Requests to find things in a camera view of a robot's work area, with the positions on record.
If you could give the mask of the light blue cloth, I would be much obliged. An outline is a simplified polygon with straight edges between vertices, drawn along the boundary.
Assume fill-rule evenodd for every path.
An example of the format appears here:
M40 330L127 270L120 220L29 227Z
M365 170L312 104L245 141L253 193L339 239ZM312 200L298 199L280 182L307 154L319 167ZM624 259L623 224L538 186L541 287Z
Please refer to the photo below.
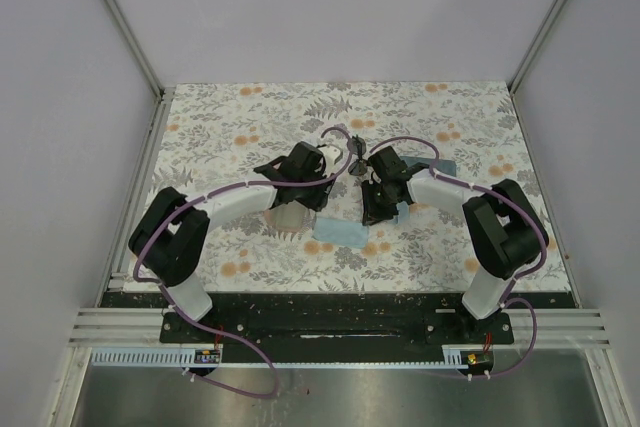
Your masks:
M406 202L401 202L397 206L397 213L393 217L393 224L399 225L406 222L410 217L409 205Z
M317 217L312 237L323 243L362 249L368 242L369 229L354 221Z

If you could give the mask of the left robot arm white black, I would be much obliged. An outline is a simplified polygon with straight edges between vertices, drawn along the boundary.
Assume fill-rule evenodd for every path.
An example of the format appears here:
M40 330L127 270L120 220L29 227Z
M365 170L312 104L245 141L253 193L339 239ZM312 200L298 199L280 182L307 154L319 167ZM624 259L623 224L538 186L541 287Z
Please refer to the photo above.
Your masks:
M329 144L297 143L291 152L256 167L236 183L207 195L187 196L173 187L160 190L128 241L136 257L133 278L154 283L182 311L182 330L205 342L217 329L213 302L196 269L207 235L245 215L298 207L320 211L328 201L342 151Z

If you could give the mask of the black sunglasses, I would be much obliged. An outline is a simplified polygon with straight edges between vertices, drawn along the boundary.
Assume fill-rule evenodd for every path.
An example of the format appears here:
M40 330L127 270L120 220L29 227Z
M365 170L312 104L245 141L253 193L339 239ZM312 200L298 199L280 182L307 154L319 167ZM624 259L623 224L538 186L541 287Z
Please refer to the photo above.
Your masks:
M368 162L365 159L367 152L366 142L358 135L354 135L348 144L349 152L354 156L353 162L348 167L348 173L355 177L362 177L368 171Z

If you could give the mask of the blue-grey glasses case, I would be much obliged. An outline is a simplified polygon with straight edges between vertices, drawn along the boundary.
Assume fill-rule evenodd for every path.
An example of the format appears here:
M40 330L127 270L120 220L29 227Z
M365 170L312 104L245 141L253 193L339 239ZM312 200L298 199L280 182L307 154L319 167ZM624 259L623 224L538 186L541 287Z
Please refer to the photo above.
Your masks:
M426 164L430 166L434 160L432 158L424 158L424 157L412 157L412 156L401 156L401 160L403 160L408 167L412 167L418 163ZM457 165L453 160L448 159L440 159L435 163L435 168L442 172L445 175L456 177L457 176Z

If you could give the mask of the pink glasses case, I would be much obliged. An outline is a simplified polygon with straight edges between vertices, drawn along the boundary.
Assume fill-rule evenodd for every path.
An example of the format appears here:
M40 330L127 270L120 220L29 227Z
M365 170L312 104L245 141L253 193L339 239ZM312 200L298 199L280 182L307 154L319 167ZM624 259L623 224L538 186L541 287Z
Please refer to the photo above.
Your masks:
M299 232L307 217L308 209L298 202L279 205L264 212L267 225L280 232Z

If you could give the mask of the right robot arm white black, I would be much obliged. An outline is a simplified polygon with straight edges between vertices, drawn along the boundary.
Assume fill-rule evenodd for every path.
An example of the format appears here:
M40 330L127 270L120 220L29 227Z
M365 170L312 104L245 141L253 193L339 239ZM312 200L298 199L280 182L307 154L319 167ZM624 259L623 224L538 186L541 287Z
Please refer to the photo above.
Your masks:
M474 278L462 296L465 312L455 318L457 335L469 343L491 329L490 316L506 304L517 280L541 267L549 236L520 185L506 179L490 187L447 175L437 159L408 165L391 146L372 149L366 165L373 178L361 183L362 223L388 221L399 205L428 204L466 223L475 257Z

